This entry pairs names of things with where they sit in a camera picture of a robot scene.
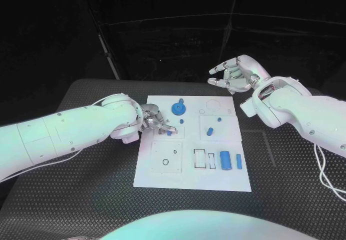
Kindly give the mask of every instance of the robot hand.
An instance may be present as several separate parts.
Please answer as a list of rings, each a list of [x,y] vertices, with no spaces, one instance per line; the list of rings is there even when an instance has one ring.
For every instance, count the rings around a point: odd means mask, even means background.
[[[163,129],[154,104],[138,105],[125,95],[114,94],[92,105],[60,111],[30,121],[0,127],[0,180],[24,168],[102,142],[109,136],[131,143],[138,131]]]
[[[271,128],[290,123],[304,139],[346,157],[346,102],[311,96],[291,77],[271,77],[246,55],[225,61],[209,73],[222,70],[223,79],[209,78],[209,84],[226,88],[231,94],[254,88],[252,97],[239,105],[246,116],[258,115]]]
[[[209,70],[209,74],[223,70],[223,79],[209,78],[208,83],[226,88],[231,94],[235,92],[246,92],[251,87],[254,88],[259,80],[271,78],[257,60],[248,56],[241,55]]]

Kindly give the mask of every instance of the textured table surface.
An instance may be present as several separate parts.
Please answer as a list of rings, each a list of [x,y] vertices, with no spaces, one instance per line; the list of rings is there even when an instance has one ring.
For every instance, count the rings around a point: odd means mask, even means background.
[[[82,79],[58,110],[86,106],[114,93],[128,94],[140,104],[148,95],[229,96],[206,83]],[[249,96],[232,97],[252,192],[134,188],[140,141],[122,144],[108,138],[72,160],[19,177],[0,210],[0,239],[101,237],[138,218],[187,209],[244,214],[317,239],[346,239],[346,204],[320,184],[313,144],[290,124],[271,129],[257,116],[246,117],[239,104]],[[344,158],[324,153],[326,174],[344,189]]]

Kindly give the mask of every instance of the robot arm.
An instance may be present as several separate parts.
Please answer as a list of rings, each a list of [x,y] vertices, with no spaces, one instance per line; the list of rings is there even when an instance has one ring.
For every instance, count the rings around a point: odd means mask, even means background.
[[[254,89],[252,97],[239,106],[246,116],[258,114],[271,128],[290,123],[304,139],[346,157],[346,102],[311,96],[291,77],[271,77],[246,55],[225,61],[209,73],[222,70],[223,79],[209,78],[209,84],[226,88],[231,94]]]
[[[84,106],[0,127],[0,180],[108,136],[125,144],[138,140],[138,131],[148,128],[176,131],[164,124],[158,107],[140,106],[125,94],[107,97],[101,106]]]

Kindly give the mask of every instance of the black background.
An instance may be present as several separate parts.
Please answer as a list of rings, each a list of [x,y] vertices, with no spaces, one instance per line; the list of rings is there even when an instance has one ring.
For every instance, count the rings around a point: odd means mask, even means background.
[[[122,79],[205,82],[220,61],[246,54],[272,76],[346,99],[336,2],[50,0],[3,2],[1,10],[0,125],[53,113],[75,80],[114,78],[98,31]]]

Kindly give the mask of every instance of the blue object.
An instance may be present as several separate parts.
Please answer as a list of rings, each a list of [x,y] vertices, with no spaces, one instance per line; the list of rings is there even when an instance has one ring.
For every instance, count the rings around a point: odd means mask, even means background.
[[[206,135],[208,135],[208,136],[212,136],[212,133],[213,133],[213,128],[209,127],[208,132],[206,132]]]
[[[173,104],[171,106],[171,112],[174,115],[180,116],[186,113],[186,106],[184,106],[184,100],[180,98],[179,102]]]
[[[242,156],[241,156],[241,154],[236,154],[236,167],[238,167],[238,169],[244,169],[244,167],[242,167]]]
[[[229,157],[229,151],[220,151],[219,152],[219,159],[220,159],[220,168],[222,170],[231,170],[231,157]]]

